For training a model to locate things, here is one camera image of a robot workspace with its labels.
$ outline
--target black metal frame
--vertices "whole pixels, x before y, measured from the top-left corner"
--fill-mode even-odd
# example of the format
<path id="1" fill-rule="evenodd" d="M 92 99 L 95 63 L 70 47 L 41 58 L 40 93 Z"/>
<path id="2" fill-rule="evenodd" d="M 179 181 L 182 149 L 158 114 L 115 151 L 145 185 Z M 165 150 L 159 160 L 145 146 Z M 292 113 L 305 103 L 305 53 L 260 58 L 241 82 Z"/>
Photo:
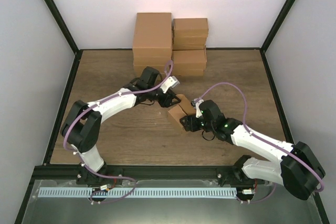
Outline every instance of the black metal frame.
<path id="1" fill-rule="evenodd" d="M 57 118 L 55 121 L 54 128 L 52 130 L 52 134 L 50 137 L 50 141 L 48 144 L 47 152 L 44 158 L 44 165 L 36 166 L 30 183 L 28 185 L 26 195 L 23 199 L 23 203 L 19 210 L 17 219 L 15 223 L 21 223 L 24 217 L 24 213 L 27 207 L 27 203 L 31 194 L 31 190 L 33 188 L 33 184 L 35 180 L 40 179 L 77 179 L 78 174 L 78 165 L 53 165 L 50 164 L 50 159 L 52 156 L 52 152 L 54 150 L 55 142 L 57 139 L 57 135 L 61 126 L 62 118 L 65 113 L 65 109 L 67 106 L 67 102 L 71 93 L 72 85 L 75 80 L 75 76 L 78 70 L 78 66 L 80 63 L 80 59 L 83 53 L 83 50 L 79 50 L 72 35 L 70 34 L 60 12 L 57 9 L 56 4 L 53 0 L 45 0 L 47 6 L 50 9 L 50 12 L 54 16 L 57 24 L 59 25 L 63 35 L 69 43 L 69 46 L 72 48 L 75 58 L 72 64 L 71 72 L 69 75 L 68 82 L 66 84 L 66 88 L 61 100 L 61 105 L 59 107 Z M 275 104 L 278 110 L 278 114 L 280 117 L 281 125 L 285 134 L 285 138 L 287 142 L 293 143 L 293 138 L 289 130 L 289 126 L 279 99 L 279 95 L 273 81 L 271 71 L 269 69 L 267 59 L 265 56 L 265 52 L 267 51 L 269 45 L 274 39 L 277 31 L 279 30 L 282 22 L 285 20 L 289 10 L 291 9 L 295 0 L 286 0 L 283 5 L 275 23 L 272 26 L 264 44 L 261 48 L 208 48 L 208 50 L 252 50 L 257 49 L 260 50 L 261 58 L 264 63 L 265 71 L 267 74 L 267 78 L 269 81 L 269 85 L 271 87 L 271 91 L 275 100 Z M 232 166 L 108 166 L 109 169 L 118 169 L 121 170 L 124 176 L 134 177 L 137 180 L 141 179 L 218 179 L 218 173 L 221 174 L 231 174 L 233 167 Z M 247 184 L 237 184 L 232 186 L 247 186 Z M 328 217 L 325 213 L 321 198 L 318 193 L 315 194 L 314 200 L 318 207 L 318 211 L 323 223 L 329 223 Z"/>

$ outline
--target wooden floor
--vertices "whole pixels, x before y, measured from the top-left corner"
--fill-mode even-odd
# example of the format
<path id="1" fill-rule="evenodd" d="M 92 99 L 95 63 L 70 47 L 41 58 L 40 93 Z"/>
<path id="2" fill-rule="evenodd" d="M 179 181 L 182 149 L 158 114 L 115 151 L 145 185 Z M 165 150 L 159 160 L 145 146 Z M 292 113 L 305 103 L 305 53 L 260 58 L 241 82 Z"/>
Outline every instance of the wooden floor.
<path id="1" fill-rule="evenodd" d="M 221 81 L 239 86 L 248 103 L 247 124 L 254 130 L 285 140 L 258 50 L 208 50 L 203 77 L 179 77 L 174 88 L 190 100 Z M 84 51 L 69 98 L 66 114 L 77 100 L 95 101 L 118 91 L 135 77 L 132 51 Z M 244 103 L 232 87 L 219 86 L 206 99 L 214 100 L 227 117 L 241 120 Z M 166 118 L 167 109 L 158 104 L 138 105 L 105 121 L 97 143 L 108 164 L 130 165 L 232 165 L 242 155 L 252 152 L 223 143 L 205 141 L 201 132 L 178 134 Z M 79 159 L 62 147 L 59 135 L 53 164 L 77 164 Z"/>

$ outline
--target stacked cardboard boxes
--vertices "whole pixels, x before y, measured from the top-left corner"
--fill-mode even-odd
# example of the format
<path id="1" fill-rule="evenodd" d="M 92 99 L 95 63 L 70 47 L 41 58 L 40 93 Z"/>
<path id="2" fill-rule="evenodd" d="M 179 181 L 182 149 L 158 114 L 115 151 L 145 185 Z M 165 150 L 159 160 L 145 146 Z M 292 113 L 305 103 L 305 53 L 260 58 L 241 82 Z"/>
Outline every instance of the stacked cardboard boxes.
<path id="1" fill-rule="evenodd" d="M 172 59 L 172 14 L 138 13 L 132 49 L 136 76 L 147 66 L 164 73 Z"/>
<path id="2" fill-rule="evenodd" d="M 176 18 L 173 28 L 173 74 L 202 76 L 206 68 L 207 18 Z"/>
<path id="3" fill-rule="evenodd" d="M 207 18 L 175 18 L 173 50 L 200 50 L 208 37 Z"/>

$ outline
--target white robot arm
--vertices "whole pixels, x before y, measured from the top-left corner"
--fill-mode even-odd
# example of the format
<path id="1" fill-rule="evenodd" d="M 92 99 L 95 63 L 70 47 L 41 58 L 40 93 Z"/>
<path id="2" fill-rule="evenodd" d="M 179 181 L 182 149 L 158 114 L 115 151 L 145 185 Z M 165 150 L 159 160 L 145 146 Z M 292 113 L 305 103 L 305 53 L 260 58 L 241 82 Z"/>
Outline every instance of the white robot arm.
<path id="1" fill-rule="evenodd" d="M 78 122 L 71 130 L 67 139 L 67 142 L 75 150 L 75 153 L 80 156 L 82 162 L 91 170 L 97 172 L 104 165 L 104 160 L 99 155 L 96 142 L 98 140 L 100 125 L 105 120 L 122 110 L 141 104 L 145 100 L 157 101 L 162 107 L 169 107 L 181 101 L 171 90 L 179 84 L 179 81 L 175 77 L 167 78 L 158 89 L 152 92 L 141 94 L 131 93 L 152 88 L 158 75 L 159 72 L 157 70 L 147 67 L 140 78 L 132 80 L 118 92 L 106 98 L 88 103 L 82 101 L 74 103 L 61 128 L 61 134 L 62 136 L 66 135 L 69 126 L 83 110 L 94 107 L 88 115 L 83 118 L 85 124 Z"/>
<path id="2" fill-rule="evenodd" d="M 293 145 L 265 136 L 250 128 L 246 129 L 242 122 L 226 118 L 212 100 L 203 101 L 200 99 L 192 104 L 196 108 L 196 114 L 180 119 L 186 131 L 213 132 L 219 140 L 244 147 L 268 160 L 262 161 L 247 155 L 241 157 L 235 164 L 240 171 L 239 177 L 241 179 L 255 178 L 274 182 L 284 185 L 297 198 L 308 199 L 319 184 L 318 180 L 282 150 L 286 150 L 304 161 L 320 178 L 325 176 L 322 166 L 306 144 L 299 142 Z M 252 134 L 273 143 L 280 149 L 256 139 Z"/>

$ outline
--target cardboard box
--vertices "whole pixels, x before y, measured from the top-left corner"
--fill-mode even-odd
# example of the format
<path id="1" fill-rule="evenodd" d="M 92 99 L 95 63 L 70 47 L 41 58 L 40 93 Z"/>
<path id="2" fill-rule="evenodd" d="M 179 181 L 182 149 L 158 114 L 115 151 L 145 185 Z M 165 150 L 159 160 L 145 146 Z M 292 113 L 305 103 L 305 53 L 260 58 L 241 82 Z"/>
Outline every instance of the cardboard box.
<path id="1" fill-rule="evenodd" d="M 203 69 L 185 69 L 185 70 L 175 70 L 173 69 L 174 76 L 203 76 Z"/>
<path id="2" fill-rule="evenodd" d="M 157 65 L 157 66 L 155 66 L 155 65 L 135 65 L 135 66 L 133 66 L 134 67 L 134 72 L 135 72 L 135 75 L 137 76 L 137 77 L 139 77 L 141 74 L 142 74 L 142 71 L 146 68 L 146 67 L 152 67 L 152 68 L 155 68 L 155 69 L 157 69 L 161 74 L 164 74 L 165 75 L 165 73 L 164 73 L 164 66 L 165 65 Z"/>
<path id="3" fill-rule="evenodd" d="M 208 19 L 207 18 L 175 18 L 174 37 L 207 37 Z"/>
<path id="4" fill-rule="evenodd" d="M 134 57 L 133 65 L 165 65 L 172 57 Z"/>
<path id="5" fill-rule="evenodd" d="M 196 114 L 196 110 L 191 106 L 190 101 L 183 94 L 178 94 L 178 98 L 181 99 L 181 102 L 168 110 L 167 117 L 171 124 L 179 132 L 183 132 L 183 126 L 180 123 L 180 119 L 186 115 Z"/>
<path id="6" fill-rule="evenodd" d="M 184 44 L 184 45 L 173 45 L 173 50 L 201 50 L 204 49 L 204 44 Z"/>
<path id="7" fill-rule="evenodd" d="M 172 55 L 172 14 L 138 13 L 133 37 L 134 57 Z"/>
<path id="8" fill-rule="evenodd" d="M 183 50 L 173 51 L 173 72 L 190 69 L 202 69 L 206 68 L 206 51 L 203 50 Z"/>
<path id="9" fill-rule="evenodd" d="M 187 114 L 184 113 L 182 108 L 179 105 L 176 105 L 172 107 L 170 110 L 168 110 L 167 117 L 168 121 L 176 128 L 179 132 L 183 132 L 183 126 L 180 123 L 180 119 Z"/>
<path id="10" fill-rule="evenodd" d="M 173 45 L 205 45 L 207 37 L 174 37 Z"/>

